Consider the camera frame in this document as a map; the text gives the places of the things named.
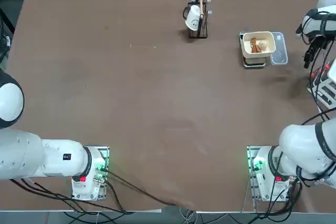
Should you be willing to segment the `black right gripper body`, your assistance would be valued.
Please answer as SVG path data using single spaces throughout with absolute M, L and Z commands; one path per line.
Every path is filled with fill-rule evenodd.
M 316 36 L 310 39 L 310 48 L 318 50 L 320 48 L 326 49 L 328 45 L 328 38 L 325 36 Z

